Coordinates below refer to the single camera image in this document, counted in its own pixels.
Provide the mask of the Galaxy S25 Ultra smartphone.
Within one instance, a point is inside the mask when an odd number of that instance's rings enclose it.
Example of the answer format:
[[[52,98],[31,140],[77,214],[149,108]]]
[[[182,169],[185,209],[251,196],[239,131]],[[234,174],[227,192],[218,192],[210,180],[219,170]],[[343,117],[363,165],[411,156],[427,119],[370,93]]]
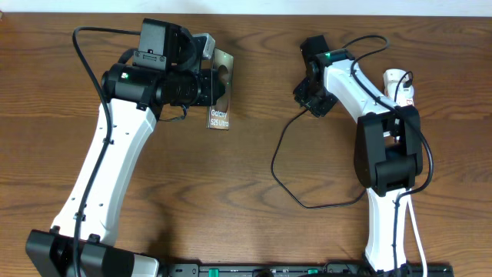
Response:
[[[218,84],[222,85],[225,91],[215,105],[208,107],[207,128],[228,131],[230,128],[234,57],[216,48],[212,68],[217,71]]]

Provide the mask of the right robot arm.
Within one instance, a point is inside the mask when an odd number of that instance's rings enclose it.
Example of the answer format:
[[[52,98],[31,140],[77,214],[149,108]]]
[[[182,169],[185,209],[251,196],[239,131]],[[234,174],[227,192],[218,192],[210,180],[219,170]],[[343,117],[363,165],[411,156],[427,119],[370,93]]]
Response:
[[[324,36],[306,38],[300,50],[306,76],[293,91],[295,101],[316,117],[340,103],[357,125],[354,170],[370,209],[365,260],[375,275],[401,276],[407,202],[423,169],[418,111],[381,92],[347,48],[329,49]]]

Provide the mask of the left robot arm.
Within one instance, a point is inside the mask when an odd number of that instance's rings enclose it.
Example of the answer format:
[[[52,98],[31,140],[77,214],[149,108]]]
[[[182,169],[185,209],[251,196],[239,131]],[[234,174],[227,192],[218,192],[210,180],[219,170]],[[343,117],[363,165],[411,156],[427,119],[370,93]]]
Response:
[[[159,259],[115,247],[122,203],[138,157],[166,105],[186,112],[226,92],[208,33],[146,18],[139,44],[94,78],[101,104],[88,154],[47,232],[32,230],[25,251],[42,276],[165,276]]]

